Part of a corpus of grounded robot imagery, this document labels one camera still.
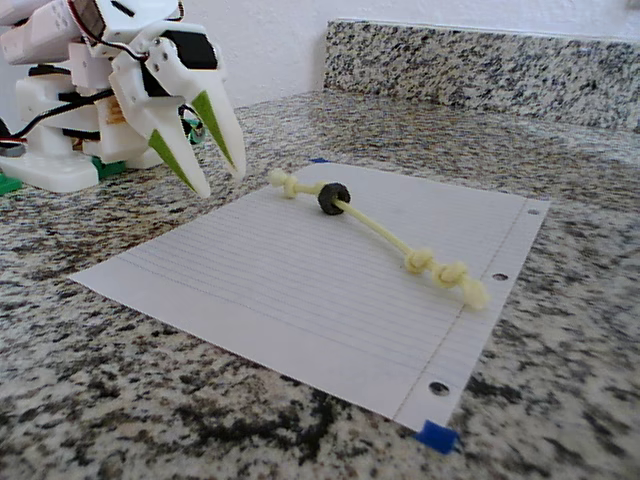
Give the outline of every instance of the paper hole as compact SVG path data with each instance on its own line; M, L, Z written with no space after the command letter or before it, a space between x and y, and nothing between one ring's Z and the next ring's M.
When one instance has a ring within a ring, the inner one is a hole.
M429 385L429 390L431 390L431 393L437 395L438 397L446 397L447 395L449 395L449 393L451 393L449 391L449 387L440 382L431 382L431 384Z

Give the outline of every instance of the blue tape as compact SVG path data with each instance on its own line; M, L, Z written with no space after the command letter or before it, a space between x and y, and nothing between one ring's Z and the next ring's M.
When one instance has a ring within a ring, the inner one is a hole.
M436 452L449 455L456 446L458 434L427 420L422 431L416 433L414 438Z

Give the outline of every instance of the notebook paper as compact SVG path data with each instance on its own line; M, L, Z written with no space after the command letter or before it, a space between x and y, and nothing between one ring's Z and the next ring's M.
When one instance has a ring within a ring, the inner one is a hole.
M354 207L412 247L464 261L488 307L463 307L459 289L409 274L402 254L354 218L272 187L72 279L414 430L446 424L548 203L344 165L296 176L345 184Z

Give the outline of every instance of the robot jaw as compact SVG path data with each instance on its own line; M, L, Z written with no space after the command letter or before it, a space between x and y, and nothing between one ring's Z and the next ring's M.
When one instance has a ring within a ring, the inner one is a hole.
M131 43L145 60L125 52L113 61L109 77L127 122L162 160L201 197L211 193L178 107L189 104L207 127L236 178L246 173L242 129L224 90L224 66L199 25L158 22Z

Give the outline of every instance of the countertop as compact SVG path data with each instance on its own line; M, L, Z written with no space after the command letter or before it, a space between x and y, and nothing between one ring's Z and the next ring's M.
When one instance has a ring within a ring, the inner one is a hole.
M0 478L640 478L640 135L330 92L239 110L250 175L0 197ZM309 159L553 201L441 456L68 280Z

